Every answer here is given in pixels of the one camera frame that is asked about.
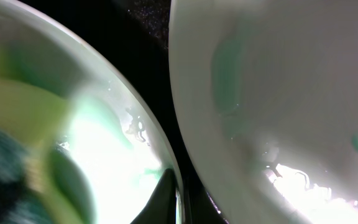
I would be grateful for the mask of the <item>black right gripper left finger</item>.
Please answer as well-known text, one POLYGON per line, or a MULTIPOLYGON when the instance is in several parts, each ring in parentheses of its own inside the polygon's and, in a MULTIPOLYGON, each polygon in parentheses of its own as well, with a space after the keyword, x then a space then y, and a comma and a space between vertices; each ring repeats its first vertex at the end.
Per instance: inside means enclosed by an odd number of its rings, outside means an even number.
POLYGON ((131 224, 175 224, 176 179, 174 171, 166 169, 149 201, 131 224))

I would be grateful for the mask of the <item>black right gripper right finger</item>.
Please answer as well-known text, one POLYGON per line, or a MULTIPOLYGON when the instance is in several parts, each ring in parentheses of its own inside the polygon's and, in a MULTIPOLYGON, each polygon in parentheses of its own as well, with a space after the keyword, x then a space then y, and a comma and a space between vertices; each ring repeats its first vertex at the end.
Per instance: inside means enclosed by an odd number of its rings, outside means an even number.
POLYGON ((214 208, 204 187, 199 183, 191 186, 191 222, 194 224, 226 224, 214 208))

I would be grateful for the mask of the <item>green and yellow sponge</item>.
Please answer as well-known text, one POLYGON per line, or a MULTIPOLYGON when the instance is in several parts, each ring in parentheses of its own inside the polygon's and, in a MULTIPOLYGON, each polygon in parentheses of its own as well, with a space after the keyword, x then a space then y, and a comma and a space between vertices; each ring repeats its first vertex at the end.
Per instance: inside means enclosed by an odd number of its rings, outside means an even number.
POLYGON ((93 223, 83 173, 60 144, 71 103, 0 45, 0 223, 93 223))

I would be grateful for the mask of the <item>round black tray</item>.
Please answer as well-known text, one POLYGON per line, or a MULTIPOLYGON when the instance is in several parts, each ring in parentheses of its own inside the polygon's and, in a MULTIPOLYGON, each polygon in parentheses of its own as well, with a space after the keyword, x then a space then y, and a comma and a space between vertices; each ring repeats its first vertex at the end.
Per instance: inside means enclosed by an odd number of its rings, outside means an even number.
POLYGON ((180 168, 183 221, 191 223, 191 186, 203 185, 186 151, 168 64, 170 1, 23 0, 79 35, 137 90, 160 123, 180 168))

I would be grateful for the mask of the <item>white plate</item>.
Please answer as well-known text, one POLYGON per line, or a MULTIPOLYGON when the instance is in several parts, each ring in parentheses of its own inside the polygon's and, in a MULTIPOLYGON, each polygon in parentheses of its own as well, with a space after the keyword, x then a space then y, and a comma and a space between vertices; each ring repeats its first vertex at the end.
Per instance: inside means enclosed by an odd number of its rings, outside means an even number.
POLYGON ((172 96, 230 223, 358 223, 358 0, 172 2, 172 96))

